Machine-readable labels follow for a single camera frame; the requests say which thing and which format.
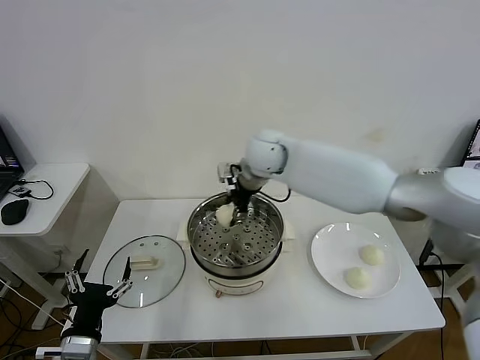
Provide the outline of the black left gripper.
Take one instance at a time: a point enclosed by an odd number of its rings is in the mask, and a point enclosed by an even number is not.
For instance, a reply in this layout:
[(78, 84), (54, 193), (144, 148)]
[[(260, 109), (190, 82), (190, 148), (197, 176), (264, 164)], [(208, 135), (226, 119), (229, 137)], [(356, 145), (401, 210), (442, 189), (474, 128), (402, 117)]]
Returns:
[(73, 264), (73, 268), (64, 273), (70, 300), (76, 306), (72, 324), (76, 332), (99, 332), (104, 310), (115, 304), (113, 298), (122, 297), (133, 286), (130, 257), (127, 258), (122, 278), (116, 286), (99, 283), (83, 284), (80, 270), (88, 252), (89, 249), (85, 249)]

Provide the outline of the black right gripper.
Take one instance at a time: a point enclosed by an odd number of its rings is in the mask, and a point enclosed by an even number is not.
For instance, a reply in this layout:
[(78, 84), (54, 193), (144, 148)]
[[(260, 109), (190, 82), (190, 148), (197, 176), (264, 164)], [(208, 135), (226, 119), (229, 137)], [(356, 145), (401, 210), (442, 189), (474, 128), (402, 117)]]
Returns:
[(233, 186), (230, 191), (230, 197), (236, 209), (232, 212), (232, 219), (229, 223), (231, 228), (235, 226), (242, 226), (248, 218), (248, 205), (251, 197), (258, 193), (263, 187), (261, 179), (247, 179), (247, 178), (231, 178), (229, 185)]

